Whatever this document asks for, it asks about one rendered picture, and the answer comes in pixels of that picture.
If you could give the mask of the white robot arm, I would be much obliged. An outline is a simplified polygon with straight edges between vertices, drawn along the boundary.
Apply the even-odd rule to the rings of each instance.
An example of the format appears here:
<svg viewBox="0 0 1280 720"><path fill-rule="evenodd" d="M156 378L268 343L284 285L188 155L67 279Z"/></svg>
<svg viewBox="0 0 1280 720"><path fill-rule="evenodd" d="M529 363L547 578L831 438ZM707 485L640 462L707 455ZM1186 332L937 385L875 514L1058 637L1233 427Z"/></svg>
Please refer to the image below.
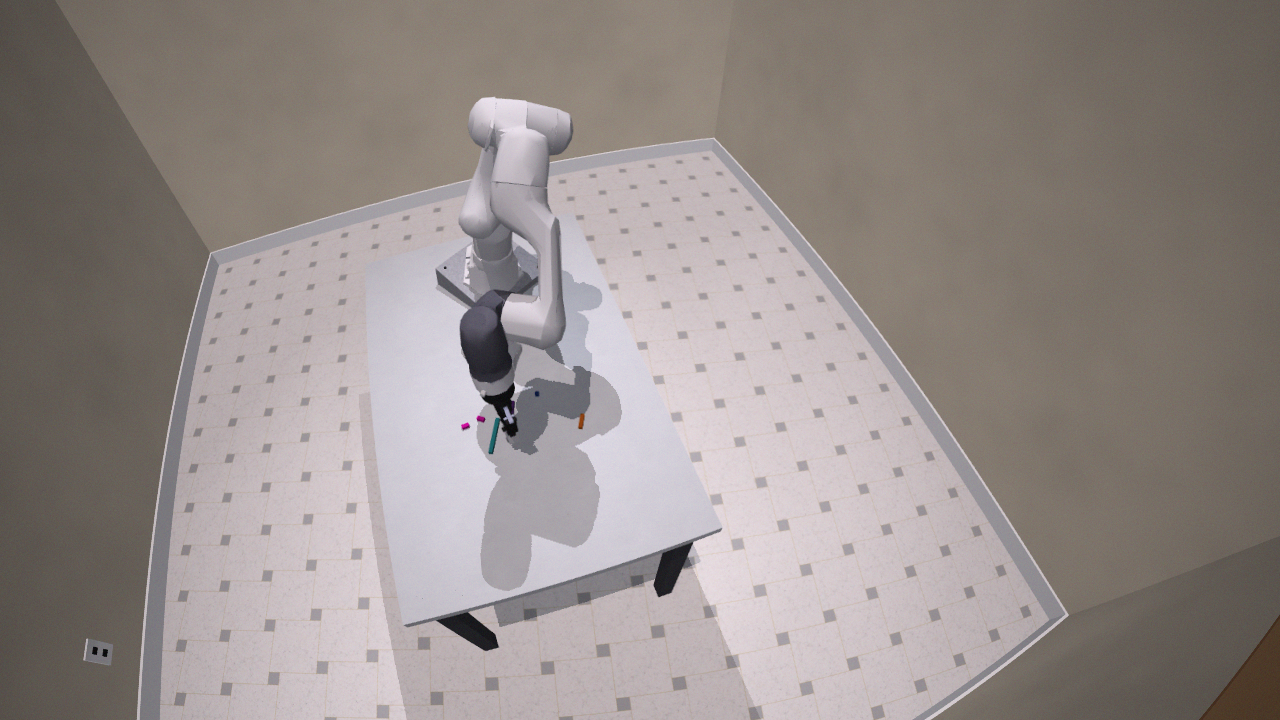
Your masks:
<svg viewBox="0 0 1280 720"><path fill-rule="evenodd" d="M564 152L573 124L557 108L483 97L470 111L468 133L483 151L460 211L460 227L474 238L463 284L483 297L460 320L460 340L474 386L485 397L513 384L522 345L545 350L564 334L561 224L547 184L549 156ZM524 277L512 232L538 252L539 296L509 292Z"/></svg>

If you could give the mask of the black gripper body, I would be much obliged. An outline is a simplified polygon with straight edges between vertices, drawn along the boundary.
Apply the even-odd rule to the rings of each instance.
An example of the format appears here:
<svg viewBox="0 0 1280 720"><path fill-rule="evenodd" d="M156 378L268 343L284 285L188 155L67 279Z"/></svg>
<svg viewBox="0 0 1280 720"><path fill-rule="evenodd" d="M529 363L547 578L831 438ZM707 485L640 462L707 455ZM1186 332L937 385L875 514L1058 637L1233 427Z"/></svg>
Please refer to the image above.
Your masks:
<svg viewBox="0 0 1280 720"><path fill-rule="evenodd" d="M495 395L495 396L486 396L485 395L485 397L483 400L486 404L499 405L500 413L506 413L503 407L507 406L508 410L511 410L511 407L509 407L509 398L512 398L513 395L515 395L515 382L513 382L512 386L509 386L509 389L507 389L506 392L503 392L500 395Z"/></svg>

